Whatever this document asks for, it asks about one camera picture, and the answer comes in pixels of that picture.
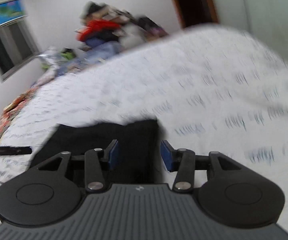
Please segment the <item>blue folded blanket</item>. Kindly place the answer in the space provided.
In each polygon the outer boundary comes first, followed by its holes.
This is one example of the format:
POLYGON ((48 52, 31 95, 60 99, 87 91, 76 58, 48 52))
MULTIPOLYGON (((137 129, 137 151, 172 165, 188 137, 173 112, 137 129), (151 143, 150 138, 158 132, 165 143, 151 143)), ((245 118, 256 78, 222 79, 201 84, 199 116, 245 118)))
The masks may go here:
POLYGON ((119 42, 112 41, 104 43, 62 64, 59 69, 56 70, 55 77, 65 75, 66 73, 79 72, 95 64, 104 63, 106 60, 119 54, 122 48, 119 42))

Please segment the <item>white script-print quilt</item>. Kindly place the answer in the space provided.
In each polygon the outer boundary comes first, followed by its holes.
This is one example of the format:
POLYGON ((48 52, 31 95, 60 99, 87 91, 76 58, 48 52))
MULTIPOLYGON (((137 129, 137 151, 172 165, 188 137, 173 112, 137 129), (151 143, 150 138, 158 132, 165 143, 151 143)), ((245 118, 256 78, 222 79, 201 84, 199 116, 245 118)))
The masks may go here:
POLYGON ((271 179, 286 204, 288 62, 251 35, 217 25, 182 31, 39 88, 1 145, 37 152, 58 125, 157 118, 167 140, 219 151, 271 179))

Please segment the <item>brown wooden door frame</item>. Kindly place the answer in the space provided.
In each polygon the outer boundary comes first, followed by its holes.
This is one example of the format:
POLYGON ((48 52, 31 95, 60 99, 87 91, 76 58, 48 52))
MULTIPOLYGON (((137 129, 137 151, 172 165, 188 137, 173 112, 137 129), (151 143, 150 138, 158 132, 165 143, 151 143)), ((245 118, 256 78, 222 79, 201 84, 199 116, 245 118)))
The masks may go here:
POLYGON ((182 28, 219 23, 213 0, 173 0, 173 3, 182 28))

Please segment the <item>green plastic chair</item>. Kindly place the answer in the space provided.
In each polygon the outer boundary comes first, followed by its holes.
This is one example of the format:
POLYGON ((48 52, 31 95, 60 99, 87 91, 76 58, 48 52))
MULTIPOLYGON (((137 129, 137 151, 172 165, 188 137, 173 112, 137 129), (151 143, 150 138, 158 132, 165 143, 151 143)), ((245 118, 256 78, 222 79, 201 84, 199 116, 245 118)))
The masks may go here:
POLYGON ((59 51, 62 55, 62 57, 64 57, 66 59, 66 62, 73 60, 76 57, 76 54, 74 53, 74 51, 72 49, 69 48, 65 48, 62 51, 59 51))

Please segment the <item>floral patterned blanket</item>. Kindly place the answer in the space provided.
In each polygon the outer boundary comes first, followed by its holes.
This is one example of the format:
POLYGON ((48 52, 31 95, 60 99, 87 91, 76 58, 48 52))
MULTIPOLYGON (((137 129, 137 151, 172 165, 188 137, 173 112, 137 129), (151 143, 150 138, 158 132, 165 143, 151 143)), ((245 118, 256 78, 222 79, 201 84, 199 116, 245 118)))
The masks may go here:
POLYGON ((20 113, 23 107, 32 100, 39 87, 33 87, 19 95, 12 103, 4 108, 0 115, 0 139, 11 125, 13 119, 20 113))

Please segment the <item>pile of clothes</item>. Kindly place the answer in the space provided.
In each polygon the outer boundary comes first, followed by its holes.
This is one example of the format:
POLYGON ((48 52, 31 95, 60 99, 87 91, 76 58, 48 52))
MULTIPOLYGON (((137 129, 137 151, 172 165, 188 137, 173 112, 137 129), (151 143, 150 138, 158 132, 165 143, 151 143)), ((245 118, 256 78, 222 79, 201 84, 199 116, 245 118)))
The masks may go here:
POLYGON ((133 16, 105 3, 88 3, 80 20, 83 26, 75 32, 82 51, 108 42, 118 42, 123 49, 131 49, 168 35, 147 16, 133 16))

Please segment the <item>blue floral pillow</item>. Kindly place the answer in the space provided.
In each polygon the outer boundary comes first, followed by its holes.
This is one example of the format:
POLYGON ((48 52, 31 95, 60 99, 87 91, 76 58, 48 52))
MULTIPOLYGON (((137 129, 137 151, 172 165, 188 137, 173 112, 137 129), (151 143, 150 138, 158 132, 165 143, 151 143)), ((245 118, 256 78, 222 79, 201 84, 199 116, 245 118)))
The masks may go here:
POLYGON ((62 57, 61 53, 57 51, 55 47, 49 47, 37 55, 37 58, 41 61, 43 70, 57 70, 66 62, 66 59, 62 57))

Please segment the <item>window with grey frame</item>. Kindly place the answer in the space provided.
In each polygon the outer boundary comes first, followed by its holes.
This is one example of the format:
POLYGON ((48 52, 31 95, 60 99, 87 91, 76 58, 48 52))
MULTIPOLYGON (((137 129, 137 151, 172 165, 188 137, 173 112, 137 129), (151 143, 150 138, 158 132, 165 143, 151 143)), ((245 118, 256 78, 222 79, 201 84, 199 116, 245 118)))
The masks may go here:
POLYGON ((5 81, 32 61, 40 50, 24 18, 0 26, 0 76, 5 81))

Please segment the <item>red garment on pile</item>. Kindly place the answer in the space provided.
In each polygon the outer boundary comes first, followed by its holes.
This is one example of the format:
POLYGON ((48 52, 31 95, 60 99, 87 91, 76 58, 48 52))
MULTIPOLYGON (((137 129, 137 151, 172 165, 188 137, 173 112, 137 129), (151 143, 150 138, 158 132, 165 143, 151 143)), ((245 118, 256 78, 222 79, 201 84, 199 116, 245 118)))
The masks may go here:
POLYGON ((91 35, 99 33, 102 30, 116 30, 120 28, 120 24, 103 19, 91 20, 87 23, 78 36, 78 41, 85 42, 91 35))

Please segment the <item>black pants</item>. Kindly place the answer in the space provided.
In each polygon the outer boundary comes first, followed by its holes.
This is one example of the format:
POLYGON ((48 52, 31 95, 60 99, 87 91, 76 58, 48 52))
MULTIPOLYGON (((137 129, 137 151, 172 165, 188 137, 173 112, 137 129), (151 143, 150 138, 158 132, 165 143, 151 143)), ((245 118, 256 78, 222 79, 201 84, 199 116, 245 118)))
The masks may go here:
POLYGON ((94 148, 106 149, 116 139, 118 155, 104 175, 111 183, 153 184, 156 181, 154 160, 160 139, 159 123, 155 119, 139 120, 126 125, 100 122, 93 126, 58 125, 55 132, 34 155, 30 167, 50 157, 68 151, 72 154, 65 177, 78 187, 84 187, 84 162, 76 157, 94 148))

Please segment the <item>colourful window valance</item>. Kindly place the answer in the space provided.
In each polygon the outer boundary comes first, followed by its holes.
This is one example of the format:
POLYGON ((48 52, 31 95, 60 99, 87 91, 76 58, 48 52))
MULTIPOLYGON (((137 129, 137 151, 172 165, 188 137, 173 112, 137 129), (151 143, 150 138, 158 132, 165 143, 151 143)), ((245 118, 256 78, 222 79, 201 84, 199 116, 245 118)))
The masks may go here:
POLYGON ((22 0, 0 3, 0 26, 26 16, 22 0))

